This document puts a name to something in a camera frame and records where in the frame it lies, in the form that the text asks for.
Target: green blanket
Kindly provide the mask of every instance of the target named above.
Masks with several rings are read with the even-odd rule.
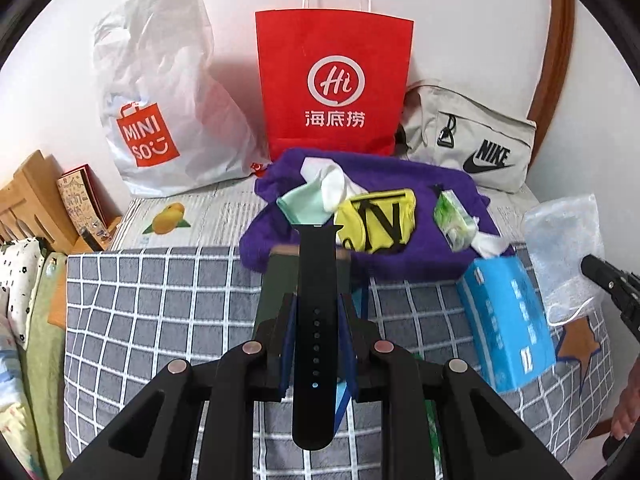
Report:
[[[30,344],[19,350],[24,389],[31,405],[38,437],[40,465],[48,480],[56,480],[69,464],[63,426],[65,331],[47,322],[51,298],[66,256],[51,253],[42,269],[31,314]]]

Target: human hand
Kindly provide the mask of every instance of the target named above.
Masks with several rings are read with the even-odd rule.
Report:
[[[640,418],[640,357],[631,368],[628,384],[613,411],[611,435],[616,440],[622,440],[625,435],[630,435],[638,418]]]

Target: nike swoosh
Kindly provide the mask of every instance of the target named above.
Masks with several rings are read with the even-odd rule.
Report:
[[[509,164],[508,166],[478,166],[474,162],[475,153],[472,153],[465,163],[462,165],[462,169],[468,174],[486,173],[487,171],[503,170],[504,168],[512,168],[515,164]]]

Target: grid pattern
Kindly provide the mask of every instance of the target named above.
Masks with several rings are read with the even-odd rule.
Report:
[[[524,248],[518,255],[527,269]],[[532,279],[535,276],[530,270]],[[251,337],[261,276],[237,248],[125,250],[70,256],[67,280],[65,436],[74,459],[156,372],[181,357],[219,358]],[[426,360],[478,356],[453,282],[370,281],[369,317],[386,338]],[[601,311],[591,315],[603,351],[579,394],[577,364],[557,364],[505,401],[564,461],[597,423],[612,388],[609,339]],[[559,332],[553,332],[557,343]],[[291,391],[281,404],[256,403],[254,478],[326,480],[380,477],[381,413],[349,405],[336,438],[318,452],[290,435]],[[203,428],[196,444],[197,468]]]

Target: white circle logo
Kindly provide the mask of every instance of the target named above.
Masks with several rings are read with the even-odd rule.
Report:
[[[311,67],[306,84],[319,103],[335,107],[347,106],[362,95],[364,72],[349,57],[327,56]]]

